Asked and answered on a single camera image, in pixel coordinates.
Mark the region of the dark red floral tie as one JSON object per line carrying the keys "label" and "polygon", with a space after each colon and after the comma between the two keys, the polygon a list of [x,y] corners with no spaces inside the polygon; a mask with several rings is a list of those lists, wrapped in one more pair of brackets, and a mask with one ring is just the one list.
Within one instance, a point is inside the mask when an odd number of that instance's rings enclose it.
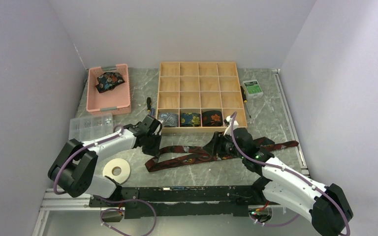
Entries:
{"label": "dark red floral tie", "polygon": [[[299,142],[295,140],[284,143],[275,143],[267,137],[256,138],[254,139],[254,143],[270,152],[299,146]],[[168,153],[183,153],[184,155],[165,161],[159,161],[161,155]],[[157,156],[149,159],[145,163],[145,167],[148,172],[152,173],[181,166],[229,160],[233,158],[234,156],[231,155],[211,156],[199,146],[174,145],[161,148]]]}

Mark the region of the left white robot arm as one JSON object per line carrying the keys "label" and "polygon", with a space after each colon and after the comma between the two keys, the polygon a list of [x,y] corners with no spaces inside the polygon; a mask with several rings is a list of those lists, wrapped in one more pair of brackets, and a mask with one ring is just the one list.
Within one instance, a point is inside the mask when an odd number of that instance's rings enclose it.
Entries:
{"label": "left white robot arm", "polygon": [[156,156],[162,128],[162,121],[147,115],[137,124],[118,124],[111,134],[95,140],[67,141],[48,171],[54,193],[73,198],[86,193],[101,198],[111,207],[118,205],[123,198],[121,183],[108,175],[97,174],[98,163],[134,148]]}

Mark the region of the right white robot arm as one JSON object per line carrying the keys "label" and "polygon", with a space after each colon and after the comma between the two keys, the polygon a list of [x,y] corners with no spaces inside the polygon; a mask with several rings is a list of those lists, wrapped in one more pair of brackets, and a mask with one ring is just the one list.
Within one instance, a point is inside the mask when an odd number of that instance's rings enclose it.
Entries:
{"label": "right white robot arm", "polygon": [[252,185],[252,199],[280,204],[311,222],[322,236],[348,236],[353,212],[343,189],[326,185],[290,168],[266,147],[253,140],[245,128],[230,134],[215,132],[203,149],[212,156],[241,158],[244,166],[259,175]]}

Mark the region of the white tape roll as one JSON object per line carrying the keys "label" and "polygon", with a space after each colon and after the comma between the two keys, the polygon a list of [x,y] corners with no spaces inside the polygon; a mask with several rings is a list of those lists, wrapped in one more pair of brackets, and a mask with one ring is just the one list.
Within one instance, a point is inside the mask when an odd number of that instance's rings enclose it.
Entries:
{"label": "white tape roll", "polygon": [[131,174],[129,163],[121,158],[110,160],[103,168],[102,175],[109,177],[119,184],[125,183]]}

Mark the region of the blue grey rolled tie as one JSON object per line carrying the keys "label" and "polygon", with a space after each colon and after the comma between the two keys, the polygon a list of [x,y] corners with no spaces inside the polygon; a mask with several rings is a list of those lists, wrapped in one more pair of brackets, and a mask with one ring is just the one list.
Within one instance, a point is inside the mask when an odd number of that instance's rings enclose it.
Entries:
{"label": "blue grey rolled tie", "polygon": [[159,119],[163,121],[164,127],[178,127],[179,115],[172,112],[165,112],[159,115]]}

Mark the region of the black orange rolled tie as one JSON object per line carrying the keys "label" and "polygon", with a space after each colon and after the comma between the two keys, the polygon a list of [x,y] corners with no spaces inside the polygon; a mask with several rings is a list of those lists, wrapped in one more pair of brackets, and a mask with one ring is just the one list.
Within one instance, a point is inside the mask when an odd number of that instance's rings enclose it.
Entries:
{"label": "black orange rolled tie", "polygon": [[202,114],[202,126],[215,127],[223,125],[222,112],[220,110],[204,111]]}

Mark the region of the navy yellow rolled tie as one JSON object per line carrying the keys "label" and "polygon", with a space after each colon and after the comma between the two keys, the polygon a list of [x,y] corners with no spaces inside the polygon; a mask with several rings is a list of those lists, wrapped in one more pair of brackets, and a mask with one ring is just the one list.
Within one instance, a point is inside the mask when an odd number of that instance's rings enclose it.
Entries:
{"label": "navy yellow rolled tie", "polygon": [[201,114],[200,113],[181,113],[180,126],[181,127],[201,126]]}

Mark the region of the pink plastic basket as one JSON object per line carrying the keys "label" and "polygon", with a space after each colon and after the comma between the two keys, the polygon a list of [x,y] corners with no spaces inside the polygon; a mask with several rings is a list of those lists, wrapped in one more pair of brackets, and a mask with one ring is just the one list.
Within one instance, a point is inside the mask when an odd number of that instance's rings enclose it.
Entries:
{"label": "pink plastic basket", "polygon": [[92,115],[130,113],[131,95],[127,64],[88,70],[86,110]]}

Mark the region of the thin black yellow screwdriver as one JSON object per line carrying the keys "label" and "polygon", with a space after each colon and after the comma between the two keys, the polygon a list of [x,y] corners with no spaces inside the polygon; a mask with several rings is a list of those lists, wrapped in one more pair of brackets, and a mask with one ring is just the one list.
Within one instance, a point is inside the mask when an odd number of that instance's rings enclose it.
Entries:
{"label": "thin black yellow screwdriver", "polygon": [[249,111],[249,108],[248,108],[248,105],[247,105],[247,96],[246,96],[246,92],[244,90],[244,88],[242,86],[240,86],[240,91],[242,93],[242,100],[243,100],[243,103],[244,103],[244,106],[245,106],[245,109],[247,111],[247,114],[249,116],[249,118],[252,118],[251,117],[251,114],[250,114],[250,111]]}

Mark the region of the wooden compartment tray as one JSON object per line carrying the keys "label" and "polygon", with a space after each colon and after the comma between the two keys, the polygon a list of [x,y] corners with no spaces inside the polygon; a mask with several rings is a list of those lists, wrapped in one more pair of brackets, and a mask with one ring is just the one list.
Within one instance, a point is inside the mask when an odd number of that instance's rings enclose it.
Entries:
{"label": "wooden compartment tray", "polygon": [[237,113],[239,127],[246,128],[237,65],[232,61],[162,61],[156,115],[216,111],[225,119]]}

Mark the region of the green white small box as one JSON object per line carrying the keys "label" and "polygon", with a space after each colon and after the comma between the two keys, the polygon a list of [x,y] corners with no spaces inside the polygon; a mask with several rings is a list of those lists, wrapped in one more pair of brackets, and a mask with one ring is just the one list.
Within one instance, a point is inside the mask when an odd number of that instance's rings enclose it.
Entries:
{"label": "green white small box", "polygon": [[247,100],[254,98],[261,98],[263,96],[263,91],[258,83],[257,79],[244,80],[242,82]]}

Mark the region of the clear plastic screw box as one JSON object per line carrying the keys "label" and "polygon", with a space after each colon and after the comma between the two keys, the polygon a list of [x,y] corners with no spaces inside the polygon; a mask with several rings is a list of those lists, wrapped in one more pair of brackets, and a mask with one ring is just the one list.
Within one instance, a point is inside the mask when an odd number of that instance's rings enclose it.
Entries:
{"label": "clear plastic screw box", "polygon": [[91,141],[113,133],[112,114],[73,118],[69,123],[68,140]]}

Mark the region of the black floral tie in basket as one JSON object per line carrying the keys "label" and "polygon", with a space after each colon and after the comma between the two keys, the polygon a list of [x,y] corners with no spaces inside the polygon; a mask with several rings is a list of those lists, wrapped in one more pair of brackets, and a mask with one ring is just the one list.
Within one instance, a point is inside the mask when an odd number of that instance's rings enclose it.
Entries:
{"label": "black floral tie in basket", "polygon": [[113,90],[115,87],[125,83],[124,78],[118,72],[105,72],[96,78],[95,88],[99,93]]}

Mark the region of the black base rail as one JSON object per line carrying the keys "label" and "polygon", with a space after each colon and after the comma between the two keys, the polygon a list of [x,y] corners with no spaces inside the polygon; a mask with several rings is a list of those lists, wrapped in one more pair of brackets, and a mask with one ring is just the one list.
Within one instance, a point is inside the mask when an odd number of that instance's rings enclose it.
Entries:
{"label": "black base rail", "polygon": [[91,208],[121,207],[125,219],[150,216],[232,215],[244,217],[267,203],[249,185],[124,187],[108,202],[91,196]]}

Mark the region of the aluminium rail at right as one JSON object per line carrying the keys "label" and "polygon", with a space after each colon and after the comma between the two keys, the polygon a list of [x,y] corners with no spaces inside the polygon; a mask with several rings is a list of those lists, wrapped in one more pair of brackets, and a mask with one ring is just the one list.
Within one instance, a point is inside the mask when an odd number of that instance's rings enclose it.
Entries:
{"label": "aluminium rail at right", "polygon": [[[295,141],[300,142],[299,137],[298,137],[297,132],[296,132],[296,127],[294,125],[293,118],[292,118],[292,115],[291,115],[291,112],[290,112],[290,109],[289,109],[289,106],[288,106],[288,102],[287,102],[287,99],[286,99],[286,96],[285,96],[285,92],[284,92],[284,89],[282,87],[282,83],[281,83],[280,75],[279,75],[279,69],[272,69],[272,76],[275,80],[276,86],[277,86],[279,94],[281,96],[282,106],[283,106],[285,118],[286,118],[286,121],[288,123],[288,127],[289,127],[289,131],[291,133],[291,136],[293,137],[293,139]],[[307,163],[306,163],[303,151],[302,151],[302,147],[301,147],[300,144],[297,146],[296,152],[298,154],[298,160],[300,162],[301,171],[302,172],[308,171],[309,168],[307,166]]]}

